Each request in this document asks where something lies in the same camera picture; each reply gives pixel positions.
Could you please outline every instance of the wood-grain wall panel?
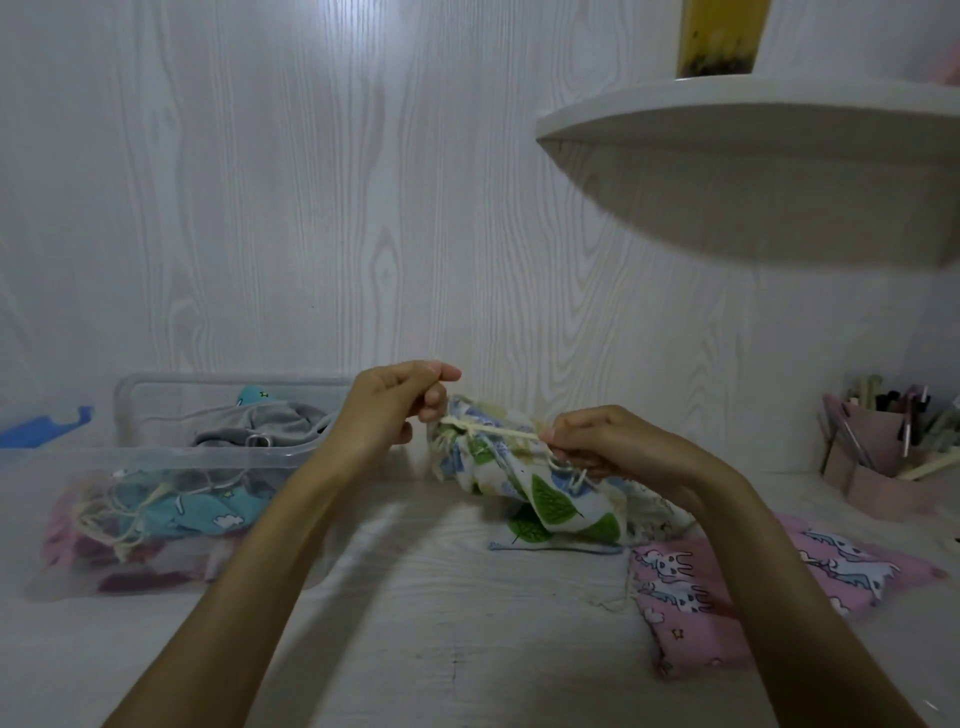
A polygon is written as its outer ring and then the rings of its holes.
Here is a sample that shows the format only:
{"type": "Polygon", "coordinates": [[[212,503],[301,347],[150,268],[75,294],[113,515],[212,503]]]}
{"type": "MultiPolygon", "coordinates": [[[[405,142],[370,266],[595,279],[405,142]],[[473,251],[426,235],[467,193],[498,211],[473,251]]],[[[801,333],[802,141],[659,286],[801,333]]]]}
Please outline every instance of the wood-grain wall panel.
{"type": "MultiPolygon", "coordinates": [[[[775,0],[757,73],[917,78],[952,18],[891,10],[897,56],[870,2],[842,5],[775,0]]],[[[820,393],[899,370],[953,189],[536,143],[538,113],[672,75],[680,9],[4,5],[0,403],[104,371],[441,356],[522,409],[616,401],[737,463],[814,466],[820,393]]]]}

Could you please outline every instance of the leaf-print fabric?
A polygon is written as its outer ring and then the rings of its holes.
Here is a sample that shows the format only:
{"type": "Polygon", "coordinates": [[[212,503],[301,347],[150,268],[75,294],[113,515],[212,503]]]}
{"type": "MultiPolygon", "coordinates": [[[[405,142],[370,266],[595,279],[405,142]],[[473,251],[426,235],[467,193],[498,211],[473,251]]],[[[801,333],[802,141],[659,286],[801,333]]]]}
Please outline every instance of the leaf-print fabric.
{"type": "MultiPolygon", "coordinates": [[[[538,432],[543,423],[466,397],[450,398],[459,422],[538,432]]],[[[468,493],[522,502],[491,548],[574,548],[616,553],[623,546],[683,534],[693,518],[630,480],[592,481],[557,462],[540,440],[440,423],[428,431],[434,472],[468,493]]]]}

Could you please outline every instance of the pen holder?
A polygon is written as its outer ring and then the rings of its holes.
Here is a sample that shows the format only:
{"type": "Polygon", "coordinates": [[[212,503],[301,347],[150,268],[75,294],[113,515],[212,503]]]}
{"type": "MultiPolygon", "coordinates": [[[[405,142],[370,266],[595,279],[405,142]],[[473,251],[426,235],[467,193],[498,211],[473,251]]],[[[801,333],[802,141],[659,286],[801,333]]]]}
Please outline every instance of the pen holder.
{"type": "Polygon", "coordinates": [[[824,480],[839,489],[847,503],[882,521],[902,521],[911,513],[933,510],[956,475],[943,471],[923,480],[896,479],[894,476],[902,462],[900,449],[903,442],[897,439],[897,435],[903,424],[903,415],[850,404],[847,408],[851,428],[873,458],[877,470],[860,465],[850,445],[837,435],[830,446],[824,480]]]}

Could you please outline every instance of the white shelf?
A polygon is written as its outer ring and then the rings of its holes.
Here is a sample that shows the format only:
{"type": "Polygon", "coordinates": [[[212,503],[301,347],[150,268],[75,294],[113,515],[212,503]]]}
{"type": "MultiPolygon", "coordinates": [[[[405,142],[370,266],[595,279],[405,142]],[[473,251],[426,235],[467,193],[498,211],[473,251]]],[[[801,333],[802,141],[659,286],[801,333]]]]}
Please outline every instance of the white shelf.
{"type": "Polygon", "coordinates": [[[960,88],[713,76],[642,85],[537,120],[537,139],[960,164],[960,88]]]}

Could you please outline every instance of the forearm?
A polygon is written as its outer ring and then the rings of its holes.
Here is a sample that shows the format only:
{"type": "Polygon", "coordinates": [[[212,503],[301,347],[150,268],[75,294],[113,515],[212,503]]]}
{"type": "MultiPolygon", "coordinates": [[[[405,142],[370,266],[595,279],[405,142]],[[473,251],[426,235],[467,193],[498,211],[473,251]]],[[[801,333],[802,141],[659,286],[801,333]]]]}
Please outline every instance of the forearm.
{"type": "Polygon", "coordinates": [[[923,725],[749,483],[724,477],[699,517],[780,724],[923,725]]]}
{"type": "Polygon", "coordinates": [[[287,481],[105,726],[242,726],[344,486],[322,453],[287,481]]]}

